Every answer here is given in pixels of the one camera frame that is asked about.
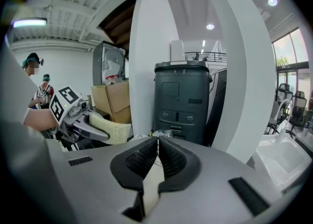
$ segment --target ceiling light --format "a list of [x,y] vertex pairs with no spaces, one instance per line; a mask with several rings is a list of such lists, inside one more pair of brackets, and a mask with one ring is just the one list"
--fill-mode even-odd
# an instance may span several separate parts
[[46,26],[47,19],[45,18],[37,18],[37,19],[23,19],[13,22],[13,27],[21,27],[21,26]]
[[272,7],[276,6],[278,3],[278,0],[268,0],[268,4]]
[[213,24],[208,24],[206,26],[207,29],[212,30],[215,26]]

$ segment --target person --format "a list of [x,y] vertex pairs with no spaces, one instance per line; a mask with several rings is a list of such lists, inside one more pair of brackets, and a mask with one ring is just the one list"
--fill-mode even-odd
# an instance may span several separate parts
[[[43,65],[44,60],[42,59],[40,61],[36,53],[31,53],[27,59],[23,61],[22,68],[30,77],[38,72],[39,64]],[[44,102],[42,98],[32,99],[23,119],[24,126],[32,127],[40,132],[59,126],[50,109],[35,110],[35,108],[32,108],[42,102]]]
[[49,104],[51,101],[51,98],[53,97],[54,94],[54,89],[53,86],[49,85],[49,81],[50,81],[50,75],[49,74],[45,74],[43,77],[43,82],[40,86],[39,86],[39,90],[37,91],[37,97],[40,91],[44,92],[44,102],[40,102],[39,103],[39,107],[41,109],[48,109],[49,108]]

